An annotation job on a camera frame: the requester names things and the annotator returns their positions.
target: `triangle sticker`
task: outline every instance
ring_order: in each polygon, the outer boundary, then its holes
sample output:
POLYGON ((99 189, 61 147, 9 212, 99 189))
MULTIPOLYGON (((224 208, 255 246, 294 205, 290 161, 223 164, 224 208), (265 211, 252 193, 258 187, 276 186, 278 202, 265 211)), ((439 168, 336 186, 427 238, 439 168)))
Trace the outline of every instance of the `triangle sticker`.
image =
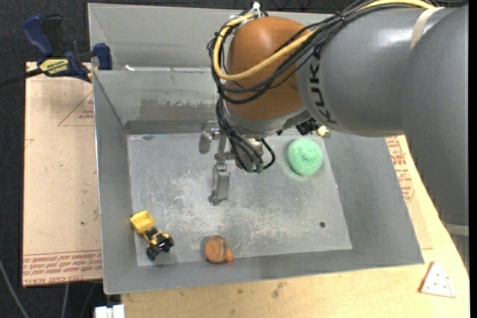
POLYGON ((420 293, 434 296, 455 297, 454 287, 444 269, 436 262, 432 262, 426 277, 419 289, 420 293))

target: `warning label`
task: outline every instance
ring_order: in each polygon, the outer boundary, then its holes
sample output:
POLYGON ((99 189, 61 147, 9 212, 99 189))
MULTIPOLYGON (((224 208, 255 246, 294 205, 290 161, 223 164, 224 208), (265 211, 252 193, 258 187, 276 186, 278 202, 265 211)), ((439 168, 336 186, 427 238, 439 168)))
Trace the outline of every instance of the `warning label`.
POLYGON ((397 179, 401 185, 404 200, 409 203, 414 196, 414 186, 412 184, 411 174, 405 161, 405 154, 402 151, 399 137, 391 136, 386 138, 389 154, 393 160, 394 170, 396 170, 397 179))
POLYGON ((24 286, 101 279, 101 251, 24 255, 24 286))

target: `cardboard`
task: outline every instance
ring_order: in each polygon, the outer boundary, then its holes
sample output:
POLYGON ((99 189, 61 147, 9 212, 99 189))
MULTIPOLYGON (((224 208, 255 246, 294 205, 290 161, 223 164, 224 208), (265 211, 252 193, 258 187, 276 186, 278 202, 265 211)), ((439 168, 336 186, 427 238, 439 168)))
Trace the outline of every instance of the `cardboard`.
POLYGON ((102 277, 92 84, 25 82, 24 286, 102 277))

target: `toy wheel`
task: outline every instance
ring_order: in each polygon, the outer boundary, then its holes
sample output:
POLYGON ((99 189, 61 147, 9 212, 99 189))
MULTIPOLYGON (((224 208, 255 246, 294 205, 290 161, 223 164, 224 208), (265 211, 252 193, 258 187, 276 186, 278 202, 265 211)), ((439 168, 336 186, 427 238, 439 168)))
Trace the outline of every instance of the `toy wheel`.
POLYGON ((154 251, 151 247, 148 247, 146 249, 146 255, 148 255, 148 257, 151 261, 154 261, 156 259, 156 253, 154 253, 154 251))

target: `metal plate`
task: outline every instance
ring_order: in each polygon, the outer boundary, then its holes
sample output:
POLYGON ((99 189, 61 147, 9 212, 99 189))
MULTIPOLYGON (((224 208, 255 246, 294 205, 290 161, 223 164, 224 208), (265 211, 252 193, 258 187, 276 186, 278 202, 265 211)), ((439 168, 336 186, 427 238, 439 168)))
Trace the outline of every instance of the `metal plate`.
POLYGON ((286 159, 287 146, 303 137, 292 130, 271 136, 275 164, 248 174, 227 161, 229 198, 211 206, 214 152, 200 154, 198 134, 129 136, 127 140, 133 212, 147 209, 157 228, 174 239, 170 253, 151 262, 144 238, 136 236, 139 265, 203 261, 206 237, 223 235, 235 258, 351 249, 338 189, 323 140, 324 163, 308 177, 297 175, 286 159))

